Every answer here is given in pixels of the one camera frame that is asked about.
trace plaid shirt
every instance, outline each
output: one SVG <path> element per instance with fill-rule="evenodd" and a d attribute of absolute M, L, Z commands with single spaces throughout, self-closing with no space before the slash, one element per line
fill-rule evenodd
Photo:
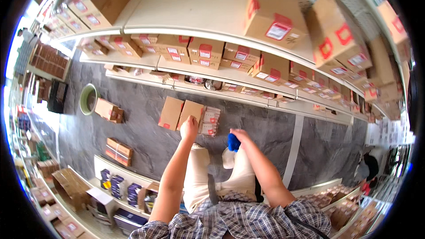
<path fill-rule="evenodd" d="M 217 205 L 207 199 L 192 214 L 178 213 L 168 224 L 148 222 L 133 231 L 129 239 L 221 239 L 226 231 L 235 238 L 320 238 L 316 232 L 291 222 L 285 211 L 324 234 L 331 231 L 329 218 L 308 201 L 295 200 L 285 208 L 271 208 L 244 194 L 230 192 Z"/>

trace merchandise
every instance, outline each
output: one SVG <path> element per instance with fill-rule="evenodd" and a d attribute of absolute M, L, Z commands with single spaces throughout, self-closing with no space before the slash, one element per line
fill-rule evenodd
<path fill-rule="evenodd" d="M 308 38 L 298 0 L 247 0 L 244 26 L 246 36 L 288 49 Z"/>
<path fill-rule="evenodd" d="M 130 35 L 112 35 L 109 37 L 109 43 L 125 56 L 140 58 L 143 54 Z"/>
<path fill-rule="evenodd" d="M 343 77 L 339 63 L 354 73 L 372 66 L 361 30 L 340 0 L 317 0 L 306 21 L 316 68 Z"/>
<path fill-rule="evenodd" d="M 206 66 L 201 61 L 210 61 L 220 64 L 224 42 L 219 40 L 192 37 L 187 47 L 190 60 L 197 60 L 199 64 Z"/>
<path fill-rule="evenodd" d="M 244 64 L 244 63 L 237 62 L 237 61 L 233 61 L 233 60 L 229 60 L 229 59 L 226 59 L 226 58 L 223 58 L 221 60 L 220 66 L 239 70 L 239 71 L 242 71 L 242 72 L 248 72 L 252 68 L 251 65 Z"/>
<path fill-rule="evenodd" d="M 385 21 L 385 24 L 387 25 L 388 29 L 390 30 L 392 40 L 397 46 L 397 51 L 401 59 L 400 62 L 410 60 L 411 45 L 409 37 L 397 13 L 394 11 L 394 9 L 391 7 L 390 3 L 387 0 L 384 0 L 377 7 L 377 9 L 381 14 L 383 20 Z"/>
<path fill-rule="evenodd" d="M 178 124 L 180 113 L 182 112 L 184 102 L 173 97 L 167 96 L 158 125 L 166 129 L 175 131 Z"/>
<path fill-rule="evenodd" d="M 260 60 L 252 67 L 251 75 L 256 79 L 280 86 L 289 82 L 289 73 L 288 59 L 262 52 Z"/>
<path fill-rule="evenodd" d="M 261 53 L 257 49 L 252 49 L 246 46 L 226 43 L 224 46 L 223 58 L 226 60 L 235 61 L 248 66 L 254 66 L 260 60 Z"/>

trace shoe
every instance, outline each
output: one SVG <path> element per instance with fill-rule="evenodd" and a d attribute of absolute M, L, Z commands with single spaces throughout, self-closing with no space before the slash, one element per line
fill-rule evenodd
<path fill-rule="evenodd" d="M 236 152 L 230 151 L 229 148 L 226 148 L 221 155 L 223 159 L 223 167 L 225 169 L 233 169 L 235 167 L 235 154 Z"/>

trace blue cloth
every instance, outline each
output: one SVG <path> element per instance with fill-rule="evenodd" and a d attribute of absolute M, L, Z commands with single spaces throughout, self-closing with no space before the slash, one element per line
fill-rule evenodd
<path fill-rule="evenodd" d="M 239 146 L 241 146 L 241 142 L 238 140 L 238 138 L 233 135 L 232 133 L 229 133 L 227 136 L 227 145 L 230 151 L 237 152 L 239 149 Z"/>

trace shelf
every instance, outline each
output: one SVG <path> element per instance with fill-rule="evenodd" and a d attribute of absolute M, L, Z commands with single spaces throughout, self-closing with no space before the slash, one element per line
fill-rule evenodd
<path fill-rule="evenodd" d="M 97 56 L 83 52 L 80 57 L 80 62 L 114 64 L 117 66 L 131 66 L 155 70 L 159 57 L 159 55 L 143 54 L 141 58 L 133 58 L 124 56 L 117 51 L 111 51 L 107 56 Z"/>

